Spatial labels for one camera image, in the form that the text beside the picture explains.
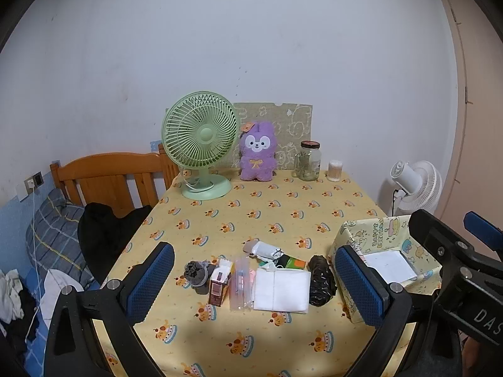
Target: white fan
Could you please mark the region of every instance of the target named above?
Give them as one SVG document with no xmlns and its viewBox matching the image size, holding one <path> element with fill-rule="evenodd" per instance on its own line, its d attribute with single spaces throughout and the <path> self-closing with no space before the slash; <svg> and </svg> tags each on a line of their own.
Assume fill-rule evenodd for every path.
<svg viewBox="0 0 503 377">
<path fill-rule="evenodd" d="M 429 161 L 418 161 L 412 165 L 398 161 L 391 169 L 391 178 L 403 191 L 394 198 L 406 214 L 424 209 L 433 214 L 442 192 L 442 177 Z"/>
</svg>

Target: blue wall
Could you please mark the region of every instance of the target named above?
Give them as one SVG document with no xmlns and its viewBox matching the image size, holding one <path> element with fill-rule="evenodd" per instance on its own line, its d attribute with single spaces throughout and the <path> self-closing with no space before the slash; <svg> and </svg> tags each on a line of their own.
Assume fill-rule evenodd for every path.
<svg viewBox="0 0 503 377">
<path fill-rule="evenodd" d="M 25 278 L 32 268 L 26 253 L 26 230 L 33 219 L 33 200 L 37 210 L 47 194 L 54 189 L 51 173 L 44 176 L 42 184 L 34 193 L 19 202 L 17 196 L 0 208 L 0 269 L 5 273 L 17 269 Z"/>
</svg>

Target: door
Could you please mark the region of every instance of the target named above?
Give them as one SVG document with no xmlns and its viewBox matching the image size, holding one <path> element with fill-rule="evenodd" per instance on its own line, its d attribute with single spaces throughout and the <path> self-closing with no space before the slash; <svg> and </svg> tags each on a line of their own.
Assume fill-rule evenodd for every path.
<svg viewBox="0 0 503 377">
<path fill-rule="evenodd" d="M 460 107 L 453 158 L 436 215 L 475 249 L 497 255 L 468 233 L 475 211 L 503 228 L 503 43 L 474 0 L 443 0 L 451 14 Z"/>
</svg>

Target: blue gripper pad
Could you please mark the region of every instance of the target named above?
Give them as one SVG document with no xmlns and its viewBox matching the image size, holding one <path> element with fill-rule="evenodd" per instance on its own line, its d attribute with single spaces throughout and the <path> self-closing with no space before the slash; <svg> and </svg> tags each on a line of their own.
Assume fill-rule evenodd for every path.
<svg viewBox="0 0 503 377">
<path fill-rule="evenodd" d="M 138 279 L 138 275 L 141 276 L 127 296 L 125 312 L 129 324 L 134 325 L 145 320 L 173 265 L 173 246 L 166 242 L 159 242 L 144 263 L 135 266 L 124 279 L 127 283 L 129 276 L 132 276 L 132 280 Z"/>
<path fill-rule="evenodd" d="M 349 245 L 335 253 L 335 270 L 368 326 L 380 327 L 388 309 L 389 293 L 383 281 Z"/>
<path fill-rule="evenodd" d="M 474 236 L 493 251 L 501 251 L 503 249 L 503 234 L 501 230 L 476 212 L 467 212 L 463 219 L 463 224 L 468 232 L 474 234 Z"/>
</svg>

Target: jar lid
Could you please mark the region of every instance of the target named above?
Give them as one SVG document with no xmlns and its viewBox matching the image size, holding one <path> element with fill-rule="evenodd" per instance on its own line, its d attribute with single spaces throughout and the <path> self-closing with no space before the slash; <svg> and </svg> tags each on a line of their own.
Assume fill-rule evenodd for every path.
<svg viewBox="0 0 503 377">
<path fill-rule="evenodd" d="M 304 140 L 303 142 L 300 142 L 300 146 L 304 149 L 319 149 L 319 143 L 312 142 L 310 140 Z"/>
</svg>

